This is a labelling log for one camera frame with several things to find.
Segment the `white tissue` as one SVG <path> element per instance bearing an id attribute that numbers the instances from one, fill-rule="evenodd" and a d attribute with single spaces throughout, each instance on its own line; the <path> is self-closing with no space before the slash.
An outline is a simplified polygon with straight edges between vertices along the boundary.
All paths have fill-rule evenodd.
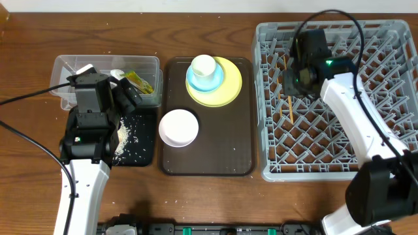
<path id="1" fill-rule="evenodd" d="M 111 76 L 116 78 L 117 80 L 122 80 L 125 78 L 125 73 L 120 69 L 112 69 L 110 71 Z"/>

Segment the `yellow-green plate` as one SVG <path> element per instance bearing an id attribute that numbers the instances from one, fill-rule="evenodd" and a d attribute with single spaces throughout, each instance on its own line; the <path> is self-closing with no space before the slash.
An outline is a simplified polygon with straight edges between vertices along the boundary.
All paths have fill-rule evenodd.
<path id="1" fill-rule="evenodd" d="M 217 63 L 216 69 L 220 69 L 223 73 L 223 81 L 215 90 L 209 92 L 196 90 L 189 82 L 194 76 L 191 67 L 187 69 L 185 82 L 190 97 L 197 103 L 211 108 L 232 102 L 239 95 L 243 83 L 241 72 L 232 61 L 223 57 L 214 57 L 214 60 Z"/>

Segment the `wooden chopstick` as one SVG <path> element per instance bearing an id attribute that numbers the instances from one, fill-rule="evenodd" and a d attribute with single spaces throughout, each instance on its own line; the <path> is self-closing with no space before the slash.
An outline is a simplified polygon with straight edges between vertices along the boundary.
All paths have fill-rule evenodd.
<path id="1" fill-rule="evenodd" d="M 279 71 L 280 71 L 280 69 L 278 68 L 278 63 L 276 62 L 276 69 L 278 69 Z M 279 79 L 279 77 L 276 79 L 276 82 L 277 82 L 277 87 L 276 88 L 279 88 L 278 89 L 278 100 L 279 100 L 279 104 L 278 104 L 278 108 L 279 108 L 279 115 L 280 115 L 280 118 L 282 118 L 282 104 L 281 104 L 281 93 L 280 93 L 280 91 L 281 91 L 281 84 L 280 84 L 280 79 Z"/>
<path id="2" fill-rule="evenodd" d="M 286 55 L 283 56 L 283 62 L 284 62 L 284 71 L 287 71 L 287 59 L 286 59 Z M 290 123 L 293 125 L 294 124 L 294 119 L 293 119 L 293 106 L 292 106 L 292 99 L 290 96 L 287 96 L 287 102 L 288 102 L 288 106 L 289 106 L 289 119 L 290 119 Z"/>

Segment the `light blue saucer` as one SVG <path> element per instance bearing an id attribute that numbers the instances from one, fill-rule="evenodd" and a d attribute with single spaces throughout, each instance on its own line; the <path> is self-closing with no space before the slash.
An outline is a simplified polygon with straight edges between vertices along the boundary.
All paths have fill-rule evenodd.
<path id="1" fill-rule="evenodd" d="M 212 80 L 205 82 L 199 80 L 193 73 L 192 66 L 189 66 L 186 72 L 186 80 L 188 84 L 195 90 L 200 92 L 211 92 L 217 89 L 223 83 L 223 69 L 220 64 L 216 64 L 214 77 Z"/>

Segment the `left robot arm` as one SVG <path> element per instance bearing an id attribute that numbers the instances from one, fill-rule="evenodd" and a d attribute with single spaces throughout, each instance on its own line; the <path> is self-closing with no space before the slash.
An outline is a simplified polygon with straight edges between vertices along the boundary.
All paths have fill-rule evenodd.
<path id="1" fill-rule="evenodd" d="M 62 188 L 55 234 L 95 234 L 100 203 L 119 145 L 123 116 L 142 99 L 128 79 L 101 73 L 67 78 L 77 105 L 59 143 Z"/>

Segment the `white bowl with rice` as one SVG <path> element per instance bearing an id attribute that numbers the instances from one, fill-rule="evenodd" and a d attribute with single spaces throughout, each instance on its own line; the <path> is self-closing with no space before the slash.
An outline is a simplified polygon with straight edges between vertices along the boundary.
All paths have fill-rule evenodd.
<path id="1" fill-rule="evenodd" d="M 159 124 L 159 136 L 165 144 L 182 148 L 192 143 L 199 133 L 199 122 L 194 114 L 184 109 L 166 113 Z"/>

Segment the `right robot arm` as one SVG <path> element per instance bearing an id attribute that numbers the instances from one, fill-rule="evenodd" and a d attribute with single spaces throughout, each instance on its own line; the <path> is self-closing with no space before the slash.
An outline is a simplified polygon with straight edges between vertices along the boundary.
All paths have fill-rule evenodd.
<path id="1" fill-rule="evenodd" d="M 417 155 L 390 130 L 348 57 L 296 55 L 283 76 L 287 95 L 321 97 L 347 135 L 359 171 L 346 203 L 326 215 L 325 234 L 361 234 L 376 225 L 417 214 Z"/>

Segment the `green yellow snack wrapper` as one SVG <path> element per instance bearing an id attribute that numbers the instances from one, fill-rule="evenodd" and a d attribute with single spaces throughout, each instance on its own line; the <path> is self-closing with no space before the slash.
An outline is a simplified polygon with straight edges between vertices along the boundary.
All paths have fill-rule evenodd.
<path id="1" fill-rule="evenodd" d="M 122 76 L 130 81 L 141 93 L 152 94 L 153 87 L 145 80 L 143 80 L 135 71 L 123 73 Z"/>

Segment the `white cup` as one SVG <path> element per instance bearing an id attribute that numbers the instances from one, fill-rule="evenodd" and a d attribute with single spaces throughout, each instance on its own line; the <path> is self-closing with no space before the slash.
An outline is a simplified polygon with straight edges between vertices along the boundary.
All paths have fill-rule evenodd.
<path id="1" fill-rule="evenodd" d="M 192 60 L 191 69 L 193 83 L 200 86 L 207 86 L 214 80 L 216 61 L 210 55 L 198 55 Z"/>

